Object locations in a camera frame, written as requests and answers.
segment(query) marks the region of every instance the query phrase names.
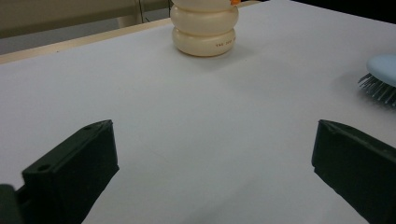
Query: light blue hairbrush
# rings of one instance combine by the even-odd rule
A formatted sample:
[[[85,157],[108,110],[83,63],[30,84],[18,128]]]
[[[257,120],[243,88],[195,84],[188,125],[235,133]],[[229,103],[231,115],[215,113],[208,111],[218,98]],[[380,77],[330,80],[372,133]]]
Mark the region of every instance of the light blue hairbrush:
[[[377,101],[396,107],[396,55],[378,55],[367,64],[369,74],[359,80],[367,94]]]

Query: brush bristles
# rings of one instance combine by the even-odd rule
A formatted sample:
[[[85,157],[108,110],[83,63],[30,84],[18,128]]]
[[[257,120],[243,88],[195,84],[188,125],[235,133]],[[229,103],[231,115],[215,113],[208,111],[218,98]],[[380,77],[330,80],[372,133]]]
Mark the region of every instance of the brush bristles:
[[[396,106],[396,87],[388,85],[371,74],[362,77],[359,83],[363,90],[377,101]]]

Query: white table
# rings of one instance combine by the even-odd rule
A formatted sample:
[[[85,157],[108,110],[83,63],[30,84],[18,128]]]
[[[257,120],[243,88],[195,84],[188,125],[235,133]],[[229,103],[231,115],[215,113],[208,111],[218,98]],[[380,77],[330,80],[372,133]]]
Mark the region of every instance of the white table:
[[[0,180],[112,119],[120,171],[85,224],[366,223],[314,173],[319,119],[396,146],[357,84],[396,25],[286,0],[240,9],[234,48],[177,51],[172,24],[0,65]]]

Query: wooden table edge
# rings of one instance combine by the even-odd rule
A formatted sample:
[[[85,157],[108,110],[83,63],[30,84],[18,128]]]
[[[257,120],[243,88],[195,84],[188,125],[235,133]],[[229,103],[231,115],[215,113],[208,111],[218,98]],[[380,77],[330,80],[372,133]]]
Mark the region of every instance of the wooden table edge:
[[[246,2],[240,3],[238,6],[246,7],[246,6],[254,5],[257,3],[260,3],[260,1],[246,1]],[[103,32],[103,33],[96,34],[96,35],[83,36],[80,38],[66,40],[63,42],[50,44],[50,45],[46,45],[46,46],[42,46],[42,47],[37,47],[37,48],[33,48],[33,49],[25,49],[25,50],[21,50],[21,51],[11,52],[11,53],[0,55],[0,64],[16,62],[16,61],[27,59],[27,58],[33,58],[33,57],[36,57],[39,55],[56,53],[56,52],[59,52],[62,50],[72,49],[75,47],[95,43],[95,42],[102,41],[102,40],[107,40],[107,39],[121,36],[121,35],[128,35],[128,34],[136,33],[136,32],[144,31],[147,29],[164,26],[164,25],[170,24],[170,23],[172,23],[171,20],[169,18],[167,18],[167,19],[163,19],[163,20],[159,20],[159,21],[151,21],[151,22],[147,22],[147,23],[137,24],[134,26],[120,28],[117,30]]]

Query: stacked ceramic container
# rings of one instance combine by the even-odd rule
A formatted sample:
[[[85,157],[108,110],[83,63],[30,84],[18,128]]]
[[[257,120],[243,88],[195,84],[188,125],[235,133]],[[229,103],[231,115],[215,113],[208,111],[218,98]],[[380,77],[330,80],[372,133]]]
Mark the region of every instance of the stacked ceramic container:
[[[216,56],[233,47],[238,8],[230,0],[173,0],[175,46],[194,56]]]

